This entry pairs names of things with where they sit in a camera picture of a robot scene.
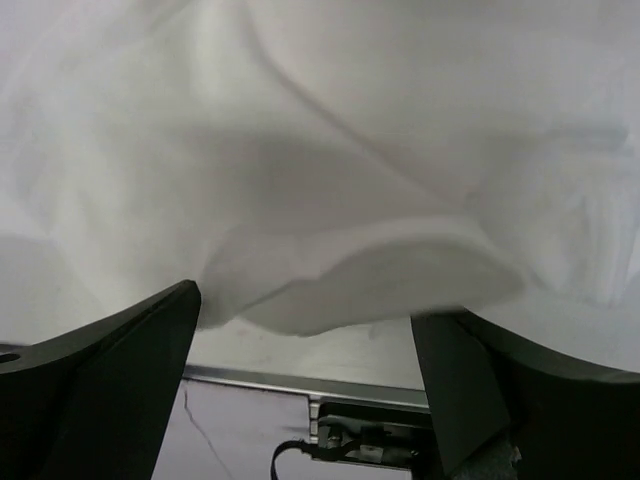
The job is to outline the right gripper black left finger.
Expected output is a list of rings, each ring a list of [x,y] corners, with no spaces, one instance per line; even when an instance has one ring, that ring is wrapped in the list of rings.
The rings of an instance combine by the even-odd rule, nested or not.
[[[149,479],[201,308],[192,280],[1,355],[4,479]]]

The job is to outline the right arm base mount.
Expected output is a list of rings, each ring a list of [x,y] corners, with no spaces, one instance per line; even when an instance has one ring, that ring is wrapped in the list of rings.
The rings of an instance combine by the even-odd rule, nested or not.
[[[404,470],[412,479],[445,477],[428,414],[373,408],[358,414],[325,413],[314,424],[312,441],[288,440],[275,448],[272,479],[279,477],[278,457],[289,450],[325,463]]]

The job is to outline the white t-shirt black print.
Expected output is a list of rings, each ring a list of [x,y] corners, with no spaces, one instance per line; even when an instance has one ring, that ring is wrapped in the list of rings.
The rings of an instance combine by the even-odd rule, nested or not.
[[[119,307],[313,335],[639,275],[635,1],[5,1],[1,190]]]

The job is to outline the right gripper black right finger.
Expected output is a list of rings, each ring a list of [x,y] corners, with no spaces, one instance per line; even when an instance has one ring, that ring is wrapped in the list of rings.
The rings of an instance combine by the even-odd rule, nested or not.
[[[636,479],[639,376],[467,311],[411,329],[444,479]]]

